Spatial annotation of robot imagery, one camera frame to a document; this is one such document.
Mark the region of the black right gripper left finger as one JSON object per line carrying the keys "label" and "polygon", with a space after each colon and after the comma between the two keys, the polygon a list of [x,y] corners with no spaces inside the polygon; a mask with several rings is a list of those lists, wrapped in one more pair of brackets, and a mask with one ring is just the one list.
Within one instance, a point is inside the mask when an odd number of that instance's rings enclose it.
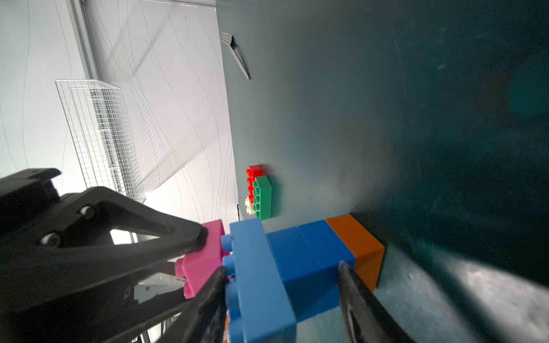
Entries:
{"label": "black right gripper left finger", "polygon": [[217,268],[158,342],[223,342],[227,269]]}

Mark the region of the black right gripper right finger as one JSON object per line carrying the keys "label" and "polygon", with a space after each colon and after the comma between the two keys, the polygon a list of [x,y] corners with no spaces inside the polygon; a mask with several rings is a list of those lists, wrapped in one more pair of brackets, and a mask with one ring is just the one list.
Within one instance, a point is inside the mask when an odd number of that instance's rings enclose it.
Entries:
{"label": "black right gripper right finger", "polygon": [[413,341],[344,261],[338,265],[337,285],[348,342]]}

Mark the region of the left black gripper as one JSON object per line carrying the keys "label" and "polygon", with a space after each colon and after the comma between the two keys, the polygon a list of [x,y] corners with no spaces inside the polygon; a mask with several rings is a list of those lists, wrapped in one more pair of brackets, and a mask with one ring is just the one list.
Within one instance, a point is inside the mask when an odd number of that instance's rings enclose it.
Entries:
{"label": "left black gripper", "polygon": [[1,307],[31,309],[204,247],[205,228],[104,187],[60,197],[55,168],[1,178]]}

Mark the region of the pink lego brick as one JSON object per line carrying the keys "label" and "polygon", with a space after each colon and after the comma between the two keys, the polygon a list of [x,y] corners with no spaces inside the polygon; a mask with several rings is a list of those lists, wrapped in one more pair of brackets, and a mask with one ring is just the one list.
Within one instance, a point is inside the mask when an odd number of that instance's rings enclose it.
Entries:
{"label": "pink lego brick", "polygon": [[224,252],[221,237],[225,235],[222,220],[204,223],[203,227],[208,231],[203,249],[184,255],[174,266],[176,276],[185,278],[186,299],[195,297],[214,271],[222,266]]}

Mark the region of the light blue long lego brick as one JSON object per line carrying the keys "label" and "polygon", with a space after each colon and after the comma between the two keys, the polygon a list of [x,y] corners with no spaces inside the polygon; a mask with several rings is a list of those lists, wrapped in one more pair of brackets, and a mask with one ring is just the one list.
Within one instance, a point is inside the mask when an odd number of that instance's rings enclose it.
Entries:
{"label": "light blue long lego brick", "polygon": [[229,342],[294,342],[297,319],[257,218],[230,224],[221,238]]}

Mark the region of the orange lego brick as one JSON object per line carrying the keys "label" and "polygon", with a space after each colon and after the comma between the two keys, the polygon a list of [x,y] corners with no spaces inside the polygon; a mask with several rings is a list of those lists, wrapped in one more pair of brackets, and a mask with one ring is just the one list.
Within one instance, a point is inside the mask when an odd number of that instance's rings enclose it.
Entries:
{"label": "orange lego brick", "polygon": [[385,254],[385,247],[351,214],[326,220],[328,225],[351,251],[355,271],[367,288],[374,292]]}

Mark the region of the dark blue lego brick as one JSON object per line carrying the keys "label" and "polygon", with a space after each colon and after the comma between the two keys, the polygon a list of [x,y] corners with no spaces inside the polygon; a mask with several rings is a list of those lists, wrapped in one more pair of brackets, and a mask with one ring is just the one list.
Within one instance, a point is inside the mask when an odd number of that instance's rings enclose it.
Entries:
{"label": "dark blue lego brick", "polygon": [[340,306],[338,265],[344,261],[353,267],[355,257],[325,220],[304,224],[298,229],[322,270],[317,301],[318,314],[322,314]]}
{"label": "dark blue lego brick", "polygon": [[319,313],[323,269],[297,227],[266,235],[298,322]]}

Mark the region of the green long lego brick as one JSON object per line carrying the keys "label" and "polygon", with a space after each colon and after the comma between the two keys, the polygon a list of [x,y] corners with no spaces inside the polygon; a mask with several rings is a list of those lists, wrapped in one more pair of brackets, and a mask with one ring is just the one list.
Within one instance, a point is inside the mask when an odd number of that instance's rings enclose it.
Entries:
{"label": "green long lego brick", "polygon": [[253,182],[254,214],[260,220],[268,220],[272,217],[272,185],[267,176],[257,177]]}

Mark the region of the red long lego brick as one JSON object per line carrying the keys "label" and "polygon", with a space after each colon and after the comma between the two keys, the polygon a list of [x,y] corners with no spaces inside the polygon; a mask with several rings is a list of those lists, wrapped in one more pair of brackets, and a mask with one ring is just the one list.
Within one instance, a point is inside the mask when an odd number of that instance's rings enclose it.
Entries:
{"label": "red long lego brick", "polygon": [[260,165],[252,165],[249,166],[246,169],[246,175],[247,175],[247,190],[248,190],[248,200],[251,204],[254,203],[254,182],[256,181],[257,177],[261,177],[263,175],[263,170]]}

